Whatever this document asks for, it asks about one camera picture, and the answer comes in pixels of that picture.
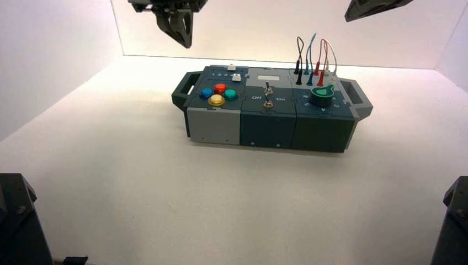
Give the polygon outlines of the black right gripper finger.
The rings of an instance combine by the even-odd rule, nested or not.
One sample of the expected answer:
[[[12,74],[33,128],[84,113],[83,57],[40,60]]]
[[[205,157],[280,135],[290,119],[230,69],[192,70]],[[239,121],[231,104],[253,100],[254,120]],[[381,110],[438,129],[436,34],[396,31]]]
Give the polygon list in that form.
[[[405,6],[412,0],[352,0],[344,15],[346,22]]]

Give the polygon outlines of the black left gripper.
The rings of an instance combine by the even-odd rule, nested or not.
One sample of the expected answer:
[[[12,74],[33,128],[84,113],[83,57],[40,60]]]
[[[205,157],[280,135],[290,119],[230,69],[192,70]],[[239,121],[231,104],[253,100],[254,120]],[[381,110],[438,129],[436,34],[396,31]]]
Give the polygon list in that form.
[[[199,12],[207,0],[128,0],[136,12],[144,10],[156,13],[158,27],[185,48],[192,46],[193,12]]]

